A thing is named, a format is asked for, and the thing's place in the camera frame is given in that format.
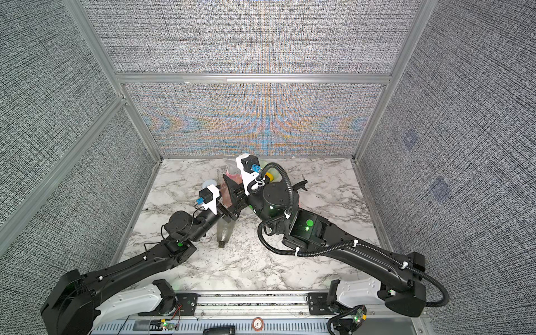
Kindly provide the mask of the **translucent pink spray bottle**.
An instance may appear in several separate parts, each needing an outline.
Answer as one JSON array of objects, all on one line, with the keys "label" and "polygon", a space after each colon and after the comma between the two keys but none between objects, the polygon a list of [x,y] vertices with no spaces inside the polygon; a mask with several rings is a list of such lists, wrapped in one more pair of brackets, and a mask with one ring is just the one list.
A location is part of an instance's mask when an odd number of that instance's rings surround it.
[{"label": "translucent pink spray bottle", "polygon": [[[224,175],[233,180],[235,183],[237,184],[241,184],[242,183],[242,178],[241,178],[241,174],[238,173],[238,174],[232,174],[229,170],[226,170]],[[221,203],[224,207],[226,208],[229,208],[233,205],[232,201],[231,201],[231,197],[230,197],[230,191],[228,189],[228,186],[226,184],[226,179],[224,177],[221,178],[221,182],[220,182],[220,191],[221,191]]]}]

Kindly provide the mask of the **grey pink spray nozzle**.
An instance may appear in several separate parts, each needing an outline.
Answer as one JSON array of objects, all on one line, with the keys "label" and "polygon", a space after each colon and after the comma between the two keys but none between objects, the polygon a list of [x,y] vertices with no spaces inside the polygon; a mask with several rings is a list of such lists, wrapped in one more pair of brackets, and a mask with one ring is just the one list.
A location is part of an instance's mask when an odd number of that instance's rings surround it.
[{"label": "grey pink spray nozzle", "polygon": [[233,175],[240,175],[240,169],[237,167],[236,161],[233,160],[226,160],[226,174],[233,176]]}]

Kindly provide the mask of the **black spray nozzle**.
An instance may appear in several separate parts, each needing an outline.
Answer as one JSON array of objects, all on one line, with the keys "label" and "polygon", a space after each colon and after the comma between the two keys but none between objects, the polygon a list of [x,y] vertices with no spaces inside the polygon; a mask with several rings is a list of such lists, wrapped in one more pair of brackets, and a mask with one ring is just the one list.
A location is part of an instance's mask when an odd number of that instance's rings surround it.
[{"label": "black spray nozzle", "polygon": [[299,181],[293,185],[293,191],[296,193],[299,192],[300,190],[307,191],[307,184],[308,184],[307,180]]}]

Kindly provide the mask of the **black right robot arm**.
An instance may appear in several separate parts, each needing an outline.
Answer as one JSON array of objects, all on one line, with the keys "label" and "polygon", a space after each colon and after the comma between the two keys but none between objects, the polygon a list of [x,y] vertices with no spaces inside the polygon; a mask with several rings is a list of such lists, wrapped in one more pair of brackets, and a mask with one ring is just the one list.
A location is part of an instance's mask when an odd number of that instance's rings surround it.
[{"label": "black right robot arm", "polygon": [[431,306],[422,283],[429,279],[424,256],[401,255],[376,247],[325,217],[302,209],[298,192],[306,188],[306,181],[295,185],[287,179],[266,181],[259,187],[255,180],[238,184],[225,176],[223,184],[232,213],[250,207],[260,218],[258,238],[270,252],[295,258],[325,256],[352,266],[379,280],[374,296],[395,313],[414,318]]}]

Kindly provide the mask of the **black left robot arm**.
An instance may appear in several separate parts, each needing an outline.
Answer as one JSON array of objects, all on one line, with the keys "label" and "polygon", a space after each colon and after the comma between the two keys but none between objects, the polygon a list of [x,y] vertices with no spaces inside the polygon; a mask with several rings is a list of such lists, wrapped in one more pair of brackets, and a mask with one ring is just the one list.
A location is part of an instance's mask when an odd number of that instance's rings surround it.
[{"label": "black left robot arm", "polygon": [[186,262],[196,251],[193,245],[223,219],[235,221],[240,215],[222,205],[216,212],[202,210],[198,216],[185,211],[172,214],[163,225],[167,237],[152,242],[152,248],[116,265],[81,274],[77,269],[61,276],[40,308],[49,334],[88,334],[103,311],[98,308],[113,295],[147,277]]}]

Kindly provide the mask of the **clear grey spray bottle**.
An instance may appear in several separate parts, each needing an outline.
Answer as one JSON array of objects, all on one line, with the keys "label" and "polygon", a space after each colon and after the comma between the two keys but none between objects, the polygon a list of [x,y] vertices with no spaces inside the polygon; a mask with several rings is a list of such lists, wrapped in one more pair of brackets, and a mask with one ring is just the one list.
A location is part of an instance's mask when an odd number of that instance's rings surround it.
[{"label": "clear grey spray bottle", "polygon": [[216,241],[219,248],[225,248],[233,234],[235,221],[225,221],[221,219],[216,225]]}]

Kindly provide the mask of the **small round white can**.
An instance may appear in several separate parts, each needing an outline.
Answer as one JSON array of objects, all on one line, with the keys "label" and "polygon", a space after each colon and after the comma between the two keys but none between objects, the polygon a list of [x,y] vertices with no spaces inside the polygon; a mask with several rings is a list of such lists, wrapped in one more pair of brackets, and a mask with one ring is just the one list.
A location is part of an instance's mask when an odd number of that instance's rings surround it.
[{"label": "small round white can", "polygon": [[213,191],[214,189],[218,188],[218,184],[216,180],[205,180],[202,184],[202,189],[207,188],[210,191]]}]

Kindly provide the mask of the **green scalloped plate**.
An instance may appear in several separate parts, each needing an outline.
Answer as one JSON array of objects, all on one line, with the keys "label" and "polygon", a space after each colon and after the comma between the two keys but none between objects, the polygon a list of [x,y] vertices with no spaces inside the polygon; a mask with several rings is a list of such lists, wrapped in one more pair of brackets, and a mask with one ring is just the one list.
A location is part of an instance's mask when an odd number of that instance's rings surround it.
[{"label": "green scalloped plate", "polygon": [[274,162],[271,163],[265,163],[265,165],[262,166],[261,171],[259,172],[259,178],[263,178],[265,181],[265,184],[271,183],[265,175],[267,173],[271,173],[274,176],[274,181],[276,181],[280,176],[281,173],[279,172],[279,169],[277,168],[277,164]]}]

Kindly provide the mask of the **aluminium front rail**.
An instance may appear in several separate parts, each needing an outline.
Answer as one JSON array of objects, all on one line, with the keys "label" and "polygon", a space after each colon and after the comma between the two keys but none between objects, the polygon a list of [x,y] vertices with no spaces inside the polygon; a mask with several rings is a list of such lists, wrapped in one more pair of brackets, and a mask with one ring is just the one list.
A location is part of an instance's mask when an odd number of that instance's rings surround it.
[{"label": "aluminium front rail", "polygon": [[367,297],[367,313],[327,322],[342,307],[328,306],[325,290],[298,291],[179,291],[182,308],[167,316],[122,316],[92,330],[92,334],[432,334],[429,317],[409,318]]}]

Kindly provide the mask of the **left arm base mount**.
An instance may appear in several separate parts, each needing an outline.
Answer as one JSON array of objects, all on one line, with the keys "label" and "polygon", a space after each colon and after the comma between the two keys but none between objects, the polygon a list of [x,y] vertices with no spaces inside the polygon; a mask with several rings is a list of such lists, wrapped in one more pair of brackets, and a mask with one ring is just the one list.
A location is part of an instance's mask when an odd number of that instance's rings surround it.
[{"label": "left arm base mount", "polygon": [[155,280],[152,284],[160,291],[161,302],[147,312],[138,313],[139,316],[194,316],[199,294],[176,293],[165,279]]}]

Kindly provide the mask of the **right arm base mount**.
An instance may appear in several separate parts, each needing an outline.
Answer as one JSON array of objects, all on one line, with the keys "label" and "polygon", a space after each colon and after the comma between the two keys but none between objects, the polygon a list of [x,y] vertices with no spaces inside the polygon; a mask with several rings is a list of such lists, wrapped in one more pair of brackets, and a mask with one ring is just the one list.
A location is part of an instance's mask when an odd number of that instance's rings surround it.
[{"label": "right arm base mount", "polygon": [[333,315],[328,320],[330,326],[340,325],[340,320],[351,317],[353,323],[361,325],[367,318],[367,307],[364,304],[343,302],[343,282],[340,279],[330,283],[329,290],[324,293],[309,293],[306,297],[310,315]]}]

